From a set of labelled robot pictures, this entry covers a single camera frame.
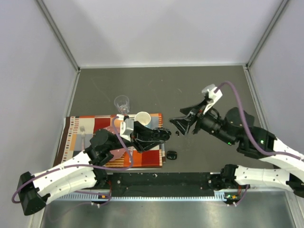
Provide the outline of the black round earbud case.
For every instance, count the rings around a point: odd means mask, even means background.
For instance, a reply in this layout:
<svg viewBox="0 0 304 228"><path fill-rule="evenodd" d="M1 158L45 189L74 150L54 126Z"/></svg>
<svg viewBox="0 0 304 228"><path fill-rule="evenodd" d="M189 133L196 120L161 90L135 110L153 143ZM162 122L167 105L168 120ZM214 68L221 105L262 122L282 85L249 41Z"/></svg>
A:
<svg viewBox="0 0 304 228"><path fill-rule="evenodd" d="M169 140L169 138L171 136L171 132L169 130L160 128L160 129L153 130L152 136L156 140L167 141L167 140Z"/></svg>

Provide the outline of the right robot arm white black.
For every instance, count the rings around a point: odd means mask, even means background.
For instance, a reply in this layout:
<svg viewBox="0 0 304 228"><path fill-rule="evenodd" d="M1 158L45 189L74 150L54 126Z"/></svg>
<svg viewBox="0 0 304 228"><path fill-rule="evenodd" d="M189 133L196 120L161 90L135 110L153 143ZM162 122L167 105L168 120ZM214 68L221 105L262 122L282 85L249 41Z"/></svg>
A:
<svg viewBox="0 0 304 228"><path fill-rule="evenodd" d="M173 124L183 135L190 132L197 134L200 130L213 135L228 145L238 144L237 152L246 157L268 162L273 169L248 168L241 165L226 165L220 173L222 188L235 185L267 186L284 189L298 197L304 196L304 156L290 148L273 133L254 125L255 118L245 114L253 140L247 136L237 107L231 108L222 118L215 108L205 114L206 102L182 108L183 117L171 118Z"/></svg>

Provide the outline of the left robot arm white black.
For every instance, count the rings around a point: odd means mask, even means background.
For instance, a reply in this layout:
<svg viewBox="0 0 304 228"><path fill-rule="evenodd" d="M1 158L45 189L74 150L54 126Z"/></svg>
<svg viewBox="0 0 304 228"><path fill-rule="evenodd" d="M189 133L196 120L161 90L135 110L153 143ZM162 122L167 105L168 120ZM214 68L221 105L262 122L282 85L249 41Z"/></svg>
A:
<svg viewBox="0 0 304 228"><path fill-rule="evenodd" d="M171 132L163 127L150 129L138 121L125 119L120 129L97 130L90 145L71 159L40 173L23 173L18 182L18 203L25 216L35 214L52 201L82 189L100 189L107 185L112 151L133 147L146 152L169 140Z"/></svg>

